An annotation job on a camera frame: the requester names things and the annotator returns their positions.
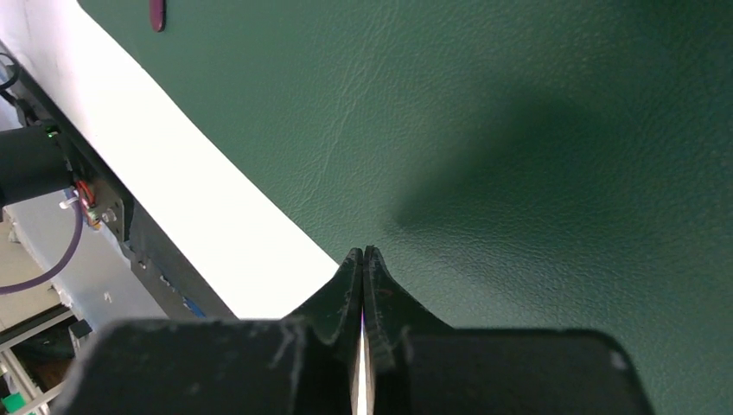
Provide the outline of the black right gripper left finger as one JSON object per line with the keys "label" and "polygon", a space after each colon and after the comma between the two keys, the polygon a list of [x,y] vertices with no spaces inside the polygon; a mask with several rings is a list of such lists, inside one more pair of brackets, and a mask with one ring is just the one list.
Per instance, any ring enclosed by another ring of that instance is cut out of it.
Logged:
{"label": "black right gripper left finger", "polygon": [[287,316],[125,320],[70,368],[55,414],[353,414],[363,252]]}

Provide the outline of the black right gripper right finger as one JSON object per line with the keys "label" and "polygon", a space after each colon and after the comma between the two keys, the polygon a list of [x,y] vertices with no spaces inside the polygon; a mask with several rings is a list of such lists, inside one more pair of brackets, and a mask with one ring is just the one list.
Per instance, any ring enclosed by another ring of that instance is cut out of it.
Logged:
{"label": "black right gripper right finger", "polygon": [[590,329],[454,328],[363,259],[372,414],[650,414],[633,362]]}

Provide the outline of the green placemat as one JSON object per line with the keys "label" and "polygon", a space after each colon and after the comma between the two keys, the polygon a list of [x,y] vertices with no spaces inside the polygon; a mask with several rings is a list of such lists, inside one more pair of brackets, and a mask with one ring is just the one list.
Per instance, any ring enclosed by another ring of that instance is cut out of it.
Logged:
{"label": "green placemat", "polygon": [[581,327],[732,411],[729,1],[82,8],[334,259],[462,326]]}

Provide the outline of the purple metallic fork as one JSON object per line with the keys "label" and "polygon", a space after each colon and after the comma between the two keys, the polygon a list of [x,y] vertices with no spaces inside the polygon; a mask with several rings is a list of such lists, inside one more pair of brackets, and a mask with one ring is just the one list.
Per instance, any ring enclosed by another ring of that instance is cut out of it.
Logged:
{"label": "purple metallic fork", "polygon": [[163,32],[166,25],[166,0],[149,0],[150,26],[155,33]]}

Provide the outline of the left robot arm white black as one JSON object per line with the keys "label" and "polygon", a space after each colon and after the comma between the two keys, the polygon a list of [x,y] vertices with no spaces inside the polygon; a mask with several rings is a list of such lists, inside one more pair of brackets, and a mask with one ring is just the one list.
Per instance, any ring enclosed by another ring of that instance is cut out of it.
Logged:
{"label": "left robot arm white black", "polygon": [[44,126],[1,132],[1,206],[68,188],[72,175],[56,138]]}

